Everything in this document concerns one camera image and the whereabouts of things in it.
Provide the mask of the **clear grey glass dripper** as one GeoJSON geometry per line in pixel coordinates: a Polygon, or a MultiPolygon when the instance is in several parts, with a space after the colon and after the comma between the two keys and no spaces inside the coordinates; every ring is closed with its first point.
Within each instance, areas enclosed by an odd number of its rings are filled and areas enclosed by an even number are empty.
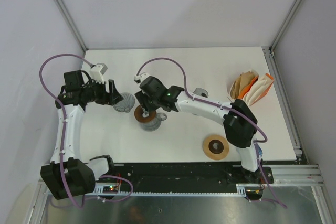
{"type": "Polygon", "coordinates": [[[134,95],[124,92],[121,93],[123,100],[118,102],[113,106],[113,108],[120,113],[129,113],[135,105],[135,97],[134,95]]]}

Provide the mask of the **glass server with handle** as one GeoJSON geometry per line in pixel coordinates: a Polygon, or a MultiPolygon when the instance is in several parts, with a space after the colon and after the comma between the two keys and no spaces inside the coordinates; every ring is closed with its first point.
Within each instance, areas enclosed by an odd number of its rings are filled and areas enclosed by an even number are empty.
{"type": "Polygon", "coordinates": [[[163,121],[167,119],[167,115],[163,112],[159,112],[155,114],[155,117],[152,121],[146,123],[140,123],[141,129],[147,132],[153,132],[157,130],[163,121]]]}

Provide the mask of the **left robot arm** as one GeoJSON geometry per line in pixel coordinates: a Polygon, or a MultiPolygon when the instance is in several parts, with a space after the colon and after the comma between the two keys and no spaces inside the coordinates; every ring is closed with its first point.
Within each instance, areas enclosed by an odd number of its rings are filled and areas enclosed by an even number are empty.
{"type": "Polygon", "coordinates": [[[105,81],[103,65],[89,71],[76,70],[64,73],[65,84],[55,101],[58,109],[58,132],[50,163],[41,167],[40,175],[52,195],[57,199],[79,196],[94,191],[101,178],[110,182],[116,169],[110,155],[82,161],[80,132],[88,103],[113,106],[123,100],[114,81],[105,81]]]}

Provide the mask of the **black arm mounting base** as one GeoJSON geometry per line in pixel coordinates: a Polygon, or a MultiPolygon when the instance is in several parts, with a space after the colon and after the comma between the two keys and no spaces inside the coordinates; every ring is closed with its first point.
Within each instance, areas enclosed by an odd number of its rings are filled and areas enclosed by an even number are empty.
{"type": "Polygon", "coordinates": [[[274,183],[270,167],[249,173],[242,169],[240,162],[191,162],[191,163],[116,163],[110,175],[129,180],[133,188],[137,185],[168,184],[213,184],[260,185],[274,183]]]}

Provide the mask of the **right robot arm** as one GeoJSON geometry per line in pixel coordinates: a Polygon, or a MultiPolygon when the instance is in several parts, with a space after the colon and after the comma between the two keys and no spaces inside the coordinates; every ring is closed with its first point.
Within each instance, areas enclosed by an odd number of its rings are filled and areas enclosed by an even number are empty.
{"type": "Polygon", "coordinates": [[[140,88],[135,97],[145,112],[163,109],[166,112],[190,113],[223,126],[225,138],[236,147],[240,155],[243,179],[254,183],[261,177],[257,151],[253,144],[256,139],[257,119],[244,101],[222,103],[189,94],[182,87],[166,88],[158,78],[147,73],[135,76],[134,82],[140,88]]]}

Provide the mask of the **brown paper filter stack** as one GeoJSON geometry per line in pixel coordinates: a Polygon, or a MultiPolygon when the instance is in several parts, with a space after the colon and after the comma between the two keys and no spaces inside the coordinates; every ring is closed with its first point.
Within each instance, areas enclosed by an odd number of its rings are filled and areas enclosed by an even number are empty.
{"type": "Polygon", "coordinates": [[[230,90],[230,97],[233,99],[237,99],[241,94],[242,90],[248,86],[252,80],[257,77],[254,72],[248,71],[243,72],[233,83],[230,90]]]}

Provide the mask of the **orange white filter holder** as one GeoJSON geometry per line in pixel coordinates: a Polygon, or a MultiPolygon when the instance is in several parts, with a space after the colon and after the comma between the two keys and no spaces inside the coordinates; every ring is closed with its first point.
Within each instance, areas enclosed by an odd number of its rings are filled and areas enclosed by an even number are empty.
{"type": "Polygon", "coordinates": [[[242,72],[228,88],[228,99],[231,102],[243,100],[252,106],[267,95],[273,83],[274,78],[269,73],[260,75],[254,69],[242,72]]]}

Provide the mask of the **white paper filter stack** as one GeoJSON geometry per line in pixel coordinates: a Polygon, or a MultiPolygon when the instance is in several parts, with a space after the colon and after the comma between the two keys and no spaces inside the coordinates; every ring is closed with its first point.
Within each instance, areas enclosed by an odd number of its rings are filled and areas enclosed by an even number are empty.
{"type": "Polygon", "coordinates": [[[263,98],[271,88],[274,79],[268,73],[259,77],[258,80],[251,86],[250,90],[244,95],[243,100],[248,106],[263,98]]]}

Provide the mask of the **blue ribbed dripper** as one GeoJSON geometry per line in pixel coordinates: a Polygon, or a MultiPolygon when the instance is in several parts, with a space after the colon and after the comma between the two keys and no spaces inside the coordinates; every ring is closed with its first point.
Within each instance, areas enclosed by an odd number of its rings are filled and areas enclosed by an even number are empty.
{"type": "Polygon", "coordinates": [[[263,156],[263,151],[262,151],[261,147],[260,147],[258,144],[256,144],[256,151],[257,151],[257,153],[258,153],[258,157],[259,157],[259,158],[262,158],[262,156],[263,156]]]}

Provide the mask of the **aluminium frame rail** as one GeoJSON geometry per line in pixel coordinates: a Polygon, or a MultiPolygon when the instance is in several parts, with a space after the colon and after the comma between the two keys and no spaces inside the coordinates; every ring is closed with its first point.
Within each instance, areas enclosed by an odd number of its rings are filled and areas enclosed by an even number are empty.
{"type": "MultiPolygon", "coordinates": [[[[259,168],[262,174],[264,174],[263,168],[259,168]]],[[[270,167],[272,170],[274,183],[290,183],[290,184],[299,184],[299,183],[321,183],[321,174],[317,167],[309,165],[275,165],[270,167]]],[[[106,174],[102,175],[97,181],[101,183],[107,183],[114,180],[116,176],[106,174]]],[[[132,183],[121,177],[123,184],[133,186],[132,183]]]]}

